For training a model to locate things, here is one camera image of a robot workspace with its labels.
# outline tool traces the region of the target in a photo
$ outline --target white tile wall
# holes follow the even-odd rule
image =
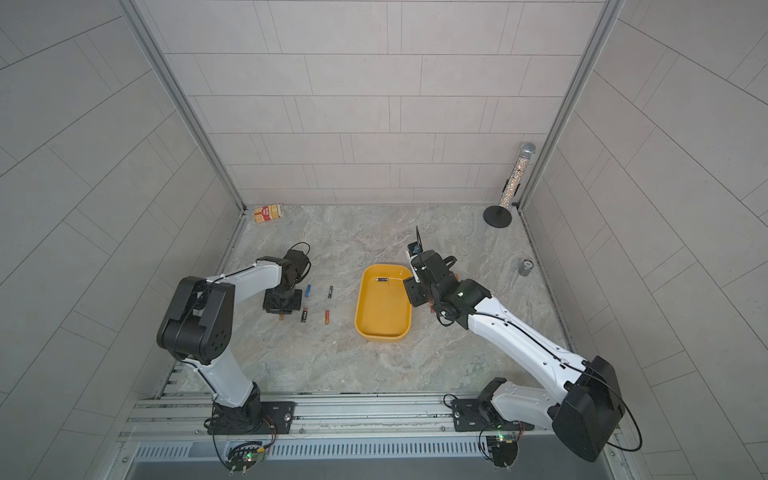
[[[610,305],[587,327],[640,423],[643,478],[764,476],[766,25],[754,0],[626,2],[524,212],[579,351],[570,292],[597,278]],[[579,180],[607,224],[566,250]]]

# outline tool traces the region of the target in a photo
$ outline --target black cable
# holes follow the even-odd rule
[[[596,377],[594,375],[591,375],[591,374],[585,372],[584,370],[579,370],[579,369],[569,365],[568,363],[563,362],[560,357],[558,357],[557,355],[552,353],[547,347],[543,346],[530,333],[526,332],[519,325],[515,325],[513,322],[507,321],[507,319],[503,319],[503,318],[498,317],[496,315],[491,315],[490,313],[482,313],[482,312],[475,312],[472,315],[490,316],[491,318],[494,318],[494,319],[497,319],[497,320],[501,320],[502,322],[504,322],[505,325],[512,325],[514,328],[516,328],[516,329],[520,330],[521,332],[523,332],[525,334],[525,336],[527,336],[529,339],[531,339],[536,345],[540,346],[546,353],[549,353],[552,356],[553,359],[557,360],[560,363],[560,365],[566,366],[566,367],[568,367],[571,370],[575,370],[576,372],[579,372],[579,373],[581,373],[583,375],[586,375],[586,376],[588,376],[591,379],[597,380],[598,382],[600,382],[603,385],[605,385],[606,387],[608,387],[608,389],[611,390],[614,395],[616,395],[616,398],[619,400],[619,402],[621,402],[621,405],[623,405],[624,408],[627,410],[627,413],[629,413],[629,418],[632,419],[632,423],[634,423],[634,427],[637,430],[638,441],[637,441],[637,447],[635,447],[634,449],[625,449],[624,447],[620,447],[619,445],[614,445],[613,443],[610,443],[610,442],[606,442],[606,443],[609,444],[610,446],[612,446],[612,447],[614,447],[616,449],[622,450],[624,452],[637,452],[638,450],[640,450],[643,447],[643,434],[640,432],[640,426],[637,424],[637,420],[634,419],[634,415],[632,415],[632,411],[629,410],[629,406],[624,401],[624,399],[621,398],[621,395],[619,395],[616,392],[616,390],[614,390],[613,387],[608,385],[603,379],[600,379],[600,378],[598,378],[598,377]]]

